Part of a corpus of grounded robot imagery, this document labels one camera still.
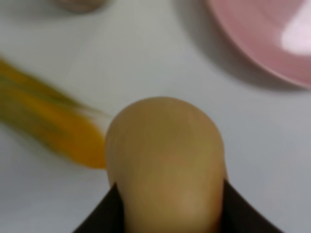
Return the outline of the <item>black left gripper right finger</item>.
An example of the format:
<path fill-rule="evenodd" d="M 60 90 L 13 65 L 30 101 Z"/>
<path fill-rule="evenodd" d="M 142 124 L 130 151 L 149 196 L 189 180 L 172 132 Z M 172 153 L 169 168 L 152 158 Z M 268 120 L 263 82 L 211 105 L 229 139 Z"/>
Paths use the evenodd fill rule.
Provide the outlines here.
<path fill-rule="evenodd" d="M 228 182 L 224 183 L 222 233 L 282 233 Z"/>

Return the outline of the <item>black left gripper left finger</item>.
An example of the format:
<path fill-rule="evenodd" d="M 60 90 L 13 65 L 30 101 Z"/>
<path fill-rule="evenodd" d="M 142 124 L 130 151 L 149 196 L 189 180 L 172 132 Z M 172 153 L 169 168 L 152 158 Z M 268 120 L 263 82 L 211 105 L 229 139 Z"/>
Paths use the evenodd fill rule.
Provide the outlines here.
<path fill-rule="evenodd" d="M 116 184 L 73 233 L 124 233 L 123 202 Z"/>

